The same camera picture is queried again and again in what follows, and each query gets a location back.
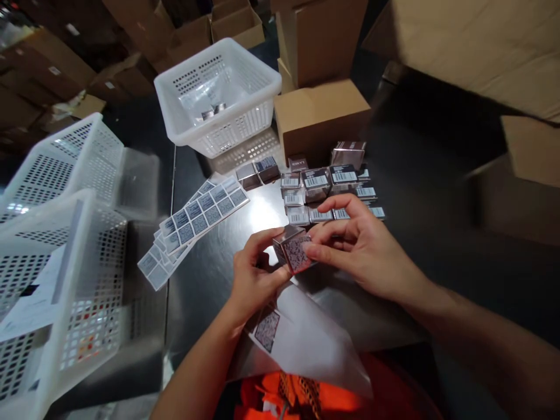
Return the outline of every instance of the right hand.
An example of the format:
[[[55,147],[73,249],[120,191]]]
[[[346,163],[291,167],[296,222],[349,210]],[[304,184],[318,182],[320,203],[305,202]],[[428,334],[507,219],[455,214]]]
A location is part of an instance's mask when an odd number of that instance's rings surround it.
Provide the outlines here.
[[[336,195],[319,212],[345,208],[347,220],[320,223],[310,231],[305,252],[312,260],[350,273],[369,293],[407,304],[430,283],[389,233],[385,224],[352,194]]]

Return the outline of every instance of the left hand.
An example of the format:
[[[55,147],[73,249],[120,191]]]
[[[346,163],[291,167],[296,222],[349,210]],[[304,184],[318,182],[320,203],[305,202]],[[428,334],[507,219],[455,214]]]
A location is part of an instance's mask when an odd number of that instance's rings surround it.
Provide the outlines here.
[[[240,324],[245,324],[292,277],[285,265],[272,273],[263,269],[269,267],[264,250],[272,245],[272,238],[283,231],[284,228],[277,227],[253,233],[245,248],[233,256],[233,289],[227,303],[236,318],[239,317]]]

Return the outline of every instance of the plastic crate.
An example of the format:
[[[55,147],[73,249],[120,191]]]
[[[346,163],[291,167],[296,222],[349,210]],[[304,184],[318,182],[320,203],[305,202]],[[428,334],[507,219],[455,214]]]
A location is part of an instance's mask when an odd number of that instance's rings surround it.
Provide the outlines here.
[[[114,205],[124,146],[102,119],[94,113],[33,147],[0,197],[0,223],[83,188]]]
[[[93,190],[58,197],[0,228],[0,320],[66,244],[51,326],[0,342],[0,418],[41,419],[123,339],[127,221]]]
[[[156,77],[165,129],[177,146],[208,158],[270,127],[282,77],[231,38]],[[203,120],[202,113],[226,108]]]

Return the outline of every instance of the paper document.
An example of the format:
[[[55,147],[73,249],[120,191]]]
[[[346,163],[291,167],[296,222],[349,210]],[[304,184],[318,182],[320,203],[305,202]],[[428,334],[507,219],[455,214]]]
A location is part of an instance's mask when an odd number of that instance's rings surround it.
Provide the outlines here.
[[[52,304],[66,245],[51,253],[35,281],[21,294],[0,323],[0,342],[28,334],[54,322],[58,304]]]

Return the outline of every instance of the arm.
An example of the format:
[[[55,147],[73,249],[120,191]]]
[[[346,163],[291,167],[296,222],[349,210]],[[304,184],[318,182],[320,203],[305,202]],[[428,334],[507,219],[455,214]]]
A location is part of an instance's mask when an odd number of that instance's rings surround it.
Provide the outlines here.
[[[268,266],[268,254],[263,251],[282,231],[280,227],[255,233],[235,254],[231,297],[181,362],[161,393],[151,420],[212,418],[245,323],[291,278],[286,267],[270,274],[256,268],[257,263]]]
[[[350,220],[312,228],[307,255],[349,272],[368,292],[399,303],[484,383],[512,418],[560,416],[560,352],[513,322],[432,283],[355,196],[331,197],[319,211],[346,208]]]

